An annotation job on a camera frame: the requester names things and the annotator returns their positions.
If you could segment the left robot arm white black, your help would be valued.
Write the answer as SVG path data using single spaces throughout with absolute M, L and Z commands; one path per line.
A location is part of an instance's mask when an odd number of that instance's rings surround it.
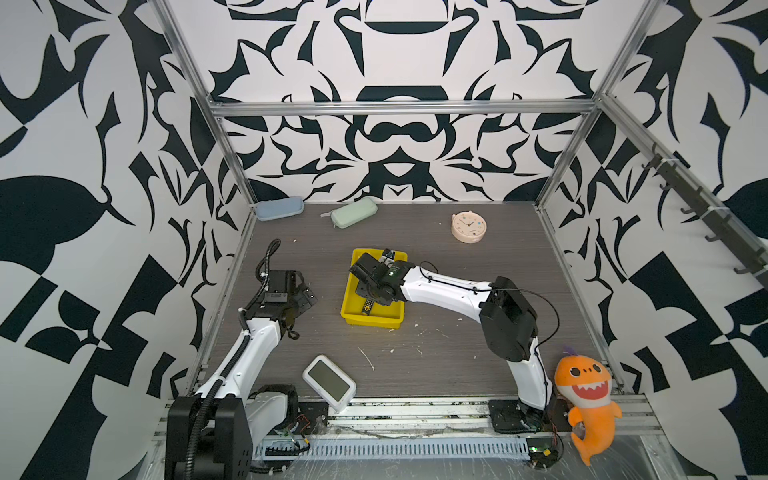
M 260 276 L 262 291 L 238 316 L 236 344 L 193 394 L 176 398 L 167 417 L 167 479 L 247 479 L 286 472 L 307 452 L 292 385 L 255 382 L 284 338 L 298 339 L 296 319 L 317 301 L 303 275 L 277 270 Z

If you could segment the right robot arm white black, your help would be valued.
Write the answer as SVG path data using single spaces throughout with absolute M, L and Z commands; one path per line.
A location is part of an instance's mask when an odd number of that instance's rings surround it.
M 553 398 L 539 352 L 537 313 L 512 280 L 462 280 L 408 261 L 378 260 L 364 253 L 350 267 L 356 293 L 381 306 L 424 303 L 475 320 L 488 349 L 507 362 L 517 386 L 517 403 L 506 415 L 504 433 L 535 432 L 548 421 Z

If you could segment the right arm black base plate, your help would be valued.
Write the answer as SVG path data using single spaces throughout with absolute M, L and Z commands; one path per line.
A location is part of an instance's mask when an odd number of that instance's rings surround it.
M 489 418 L 493 430 L 499 434 L 543 433 L 557 430 L 570 432 L 568 405 L 562 399 L 553 399 L 545 411 L 526 406 L 518 400 L 492 399 L 488 401 Z

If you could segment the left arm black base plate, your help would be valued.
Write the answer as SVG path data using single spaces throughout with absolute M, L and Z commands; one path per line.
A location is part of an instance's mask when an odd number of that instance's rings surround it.
M 324 401 L 300 401 L 295 413 L 289 413 L 287 424 L 273 428 L 270 435 L 290 433 L 308 436 L 319 433 L 328 425 L 329 405 Z

